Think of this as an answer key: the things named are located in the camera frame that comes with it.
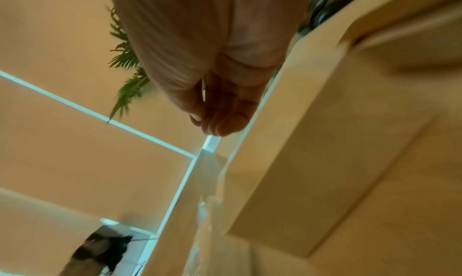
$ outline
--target fingernail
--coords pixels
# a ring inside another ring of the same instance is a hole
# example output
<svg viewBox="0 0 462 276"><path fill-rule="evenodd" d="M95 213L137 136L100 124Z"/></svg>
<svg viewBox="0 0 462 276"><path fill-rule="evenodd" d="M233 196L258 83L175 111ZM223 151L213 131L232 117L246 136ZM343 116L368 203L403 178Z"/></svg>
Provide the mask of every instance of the fingernail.
<svg viewBox="0 0 462 276"><path fill-rule="evenodd" d="M194 114L191 114L191 117L194 118L194 120L196 120L198 122L202 122L202 119L199 118L198 116L194 115Z"/></svg>

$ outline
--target person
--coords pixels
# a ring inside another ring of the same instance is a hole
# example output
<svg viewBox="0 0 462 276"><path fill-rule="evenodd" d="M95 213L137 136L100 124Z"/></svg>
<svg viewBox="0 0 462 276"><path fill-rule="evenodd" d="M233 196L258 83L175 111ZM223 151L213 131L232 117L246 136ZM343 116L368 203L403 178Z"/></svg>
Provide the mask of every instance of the person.
<svg viewBox="0 0 462 276"><path fill-rule="evenodd" d="M249 123L309 0L113 2L149 78L205 134L223 137Z"/></svg>

